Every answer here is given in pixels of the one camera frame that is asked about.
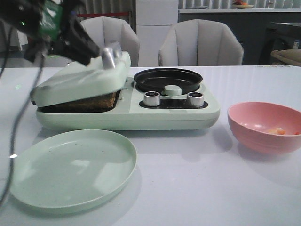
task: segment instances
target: white table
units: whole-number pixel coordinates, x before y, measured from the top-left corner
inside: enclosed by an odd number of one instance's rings
[[[218,122],[195,131],[120,131],[136,146],[138,165],[121,193],[70,215],[34,212],[9,196],[1,226],[300,226],[301,149],[265,156],[233,137],[227,109],[266,101],[301,110],[301,68],[293,66],[185,67],[199,72],[221,104]],[[146,68],[132,68],[134,74]],[[45,68],[42,80],[59,68]],[[8,171],[13,119],[37,72],[7,68],[0,80],[0,188]],[[53,135],[26,111],[16,153]]]

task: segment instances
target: food in bowl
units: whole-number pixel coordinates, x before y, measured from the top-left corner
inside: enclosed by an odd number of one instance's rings
[[[242,102],[228,109],[235,138],[260,153],[281,154],[301,147],[301,112],[273,103]]]

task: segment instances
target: white cabinet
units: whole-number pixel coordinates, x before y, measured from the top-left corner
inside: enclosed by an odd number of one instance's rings
[[[158,52],[171,25],[178,22],[178,0],[137,0],[138,66],[158,66]]]

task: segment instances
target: mint green plate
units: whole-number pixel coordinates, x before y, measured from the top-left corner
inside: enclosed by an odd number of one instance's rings
[[[10,191],[44,212],[87,210],[120,192],[136,161],[134,145],[118,133],[97,129],[62,133],[16,158]]]

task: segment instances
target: silver knob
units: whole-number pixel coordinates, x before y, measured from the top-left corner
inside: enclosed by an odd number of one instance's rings
[[[201,107],[204,105],[204,96],[198,92],[190,92],[187,94],[186,103],[192,107]]]
[[[155,91],[146,92],[143,97],[143,103],[150,107],[159,106],[161,103],[160,93]]]

